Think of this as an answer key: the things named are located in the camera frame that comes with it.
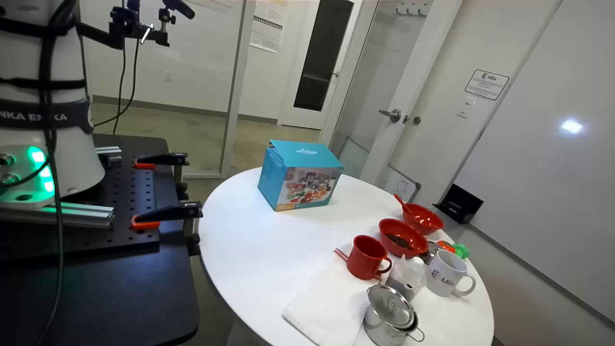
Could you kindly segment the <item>black perforated robot base table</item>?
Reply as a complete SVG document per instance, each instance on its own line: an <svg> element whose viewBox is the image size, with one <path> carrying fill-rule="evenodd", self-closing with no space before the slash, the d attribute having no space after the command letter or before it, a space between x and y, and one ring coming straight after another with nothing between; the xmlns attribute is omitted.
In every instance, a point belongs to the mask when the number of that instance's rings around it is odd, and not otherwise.
<svg viewBox="0 0 615 346"><path fill-rule="evenodd" d="M132 165L167 142L109 135L95 142L117 146L120 161L80 198L113 206L111 229L26 211L0 219L0 346L163 346L197 331L182 225L130 229L132 215L178 204L167 167Z"/></svg>

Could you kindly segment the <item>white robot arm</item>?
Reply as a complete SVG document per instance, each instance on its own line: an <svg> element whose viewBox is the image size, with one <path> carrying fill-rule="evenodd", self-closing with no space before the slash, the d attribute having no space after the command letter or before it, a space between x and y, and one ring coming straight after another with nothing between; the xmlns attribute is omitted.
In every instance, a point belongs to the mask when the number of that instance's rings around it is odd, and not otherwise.
<svg viewBox="0 0 615 346"><path fill-rule="evenodd" d="M78 0L0 0L0 206L97 184Z"/></svg>

